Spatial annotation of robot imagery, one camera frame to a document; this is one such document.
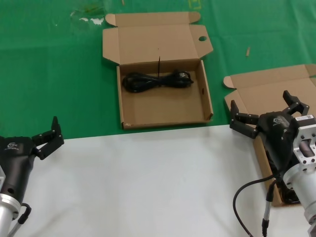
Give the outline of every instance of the white table surface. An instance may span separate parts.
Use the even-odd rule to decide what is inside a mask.
[[[36,159],[16,237],[246,237],[236,190],[261,178],[252,140],[228,125],[66,140]],[[263,184],[237,209],[261,234]],[[304,210],[273,208],[270,237],[308,236]]]

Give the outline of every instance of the cardboard box lid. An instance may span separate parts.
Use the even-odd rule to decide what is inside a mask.
[[[107,14],[103,57],[118,64],[198,59],[213,51],[198,12]]]
[[[225,97],[228,108],[235,100],[241,113],[265,114],[287,107],[283,92],[288,90],[310,106],[316,116],[316,64],[297,65],[237,74],[224,78],[224,85],[236,90]]]

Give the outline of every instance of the black cable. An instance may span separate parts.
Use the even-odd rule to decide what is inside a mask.
[[[243,227],[243,229],[247,232],[247,234],[250,236],[250,237],[253,237],[253,235],[250,233],[250,231],[247,229],[247,227],[244,225],[244,223],[242,222],[241,218],[239,217],[238,213],[237,213],[237,210],[236,210],[236,199],[237,199],[237,196],[239,195],[239,193],[247,188],[248,186],[250,185],[253,185],[253,184],[259,184],[259,183],[262,183],[262,182],[265,182],[265,181],[268,181],[269,179],[272,179],[274,178],[274,175],[270,175],[266,178],[263,178],[263,179],[258,179],[258,180],[255,180],[255,181],[251,181],[243,186],[241,186],[237,192],[235,193],[235,196],[234,196],[234,199],[233,199],[233,209],[234,209],[234,213],[240,223],[240,225]]]
[[[270,175],[270,176],[268,176],[268,177],[266,177],[266,178],[263,178],[263,179],[258,179],[258,180],[255,180],[255,181],[251,181],[251,182],[249,182],[249,183],[247,183],[247,184],[241,186],[241,187],[237,190],[237,192],[235,193],[235,196],[234,196],[234,199],[233,199],[233,209],[234,209],[234,213],[235,213],[235,215],[236,215],[236,217],[237,217],[237,219],[238,219],[240,225],[241,225],[241,226],[243,227],[243,229],[247,232],[247,234],[249,235],[249,237],[254,237],[254,236],[250,233],[250,231],[249,231],[249,230],[247,229],[247,227],[244,225],[244,223],[242,222],[241,218],[239,217],[239,215],[238,215],[238,213],[237,213],[237,210],[236,210],[236,199],[237,199],[237,196],[239,195],[239,193],[240,193],[243,189],[247,188],[247,187],[250,186],[250,185],[259,184],[259,183],[268,181],[269,179],[276,178],[284,169],[286,169],[286,168],[288,167],[288,165],[290,164],[291,158],[292,158],[292,156],[289,156],[289,158],[287,159],[286,165],[285,165],[282,169],[278,170],[276,174],[272,174],[272,175]]]
[[[26,207],[25,212],[20,216],[20,218],[18,219],[18,223],[20,225],[23,225],[26,220],[29,218],[29,215],[32,211],[30,205],[26,204],[26,203],[22,203],[22,206]]]
[[[156,86],[185,88],[191,86],[193,81],[188,72],[175,71],[163,77],[155,77],[141,73],[130,73],[124,77],[122,85],[132,93],[139,93]]]
[[[270,183],[268,192],[267,192],[267,198],[266,201],[272,202],[273,201],[273,191],[275,189],[275,184],[277,183],[277,180],[274,179],[272,183]]]

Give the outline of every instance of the green mat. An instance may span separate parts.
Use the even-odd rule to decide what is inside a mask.
[[[135,132],[120,127],[115,64],[102,60],[110,26],[90,20],[107,13],[201,13],[214,47],[204,59],[214,109],[208,125],[228,123],[224,76],[316,63],[315,0],[124,1],[0,1],[1,136],[48,130],[53,115],[65,138]]]

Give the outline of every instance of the cardboard box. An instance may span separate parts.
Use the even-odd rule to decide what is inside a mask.
[[[119,64],[118,96],[124,129],[206,123],[213,115],[201,57],[213,51],[205,26],[190,25],[198,12],[108,14],[116,26],[103,31],[103,57]],[[188,71],[194,83],[187,88],[159,87],[141,93],[121,85],[131,72],[153,76]]]
[[[224,85],[236,90],[225,97],[230,109],[235,100],[241,113],[265,114],[282,111],[287,107],[283,92],[288,90],[300,101],[310,106],[309,114],[316,116],[316,65],[298,65],[257,72],[237,74],[224,78]],[[263,177],[272,174],[261,138],[253,142]],[[273,206],[284,206],[277,189],[275,189]]]

